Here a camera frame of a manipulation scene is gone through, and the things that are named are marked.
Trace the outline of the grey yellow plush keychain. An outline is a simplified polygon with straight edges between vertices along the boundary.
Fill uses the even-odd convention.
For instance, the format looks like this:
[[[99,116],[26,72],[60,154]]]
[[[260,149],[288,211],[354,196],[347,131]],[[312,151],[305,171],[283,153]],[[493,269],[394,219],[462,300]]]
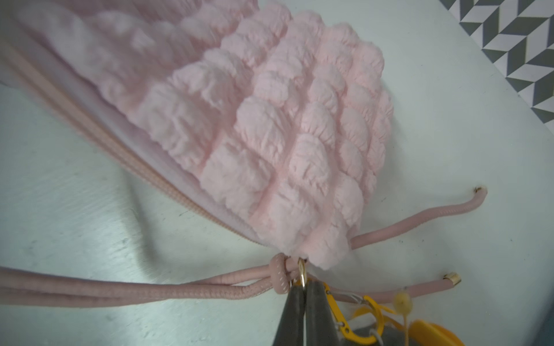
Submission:
[[[421,319],[410,320],[411,296],[401,291],[393,297],[393,307],[378,304],[370,296],[332,291],[324,284],[331,316],[336,323],[339,345],[463,345],[459,337],[445,327]],[[338,305],[338,297],[353,299],[359,308],[347,319]]]

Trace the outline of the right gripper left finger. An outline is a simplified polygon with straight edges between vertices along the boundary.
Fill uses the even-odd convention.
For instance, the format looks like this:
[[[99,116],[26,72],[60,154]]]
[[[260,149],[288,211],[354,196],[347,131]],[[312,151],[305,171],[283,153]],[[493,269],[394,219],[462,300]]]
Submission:
[[[273,346],[303,346],[304,313],[304,288],[294,285],[287,296]]]

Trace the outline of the pink knitted bag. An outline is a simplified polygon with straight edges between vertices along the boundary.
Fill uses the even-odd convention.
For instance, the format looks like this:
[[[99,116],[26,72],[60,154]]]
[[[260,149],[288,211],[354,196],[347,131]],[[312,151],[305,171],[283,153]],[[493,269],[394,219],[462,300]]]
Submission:
[[[352,249],[394,113],[382,51],[270,1],[23,1],[10,14],[244,235],[327,270]]]

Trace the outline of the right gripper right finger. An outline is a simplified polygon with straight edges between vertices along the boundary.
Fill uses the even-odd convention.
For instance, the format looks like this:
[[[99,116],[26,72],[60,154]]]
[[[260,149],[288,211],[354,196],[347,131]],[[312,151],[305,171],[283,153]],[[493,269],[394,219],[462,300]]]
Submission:
[[[336,322],[320,281],[309,281],[306,295],[307,346],[339,346]]]

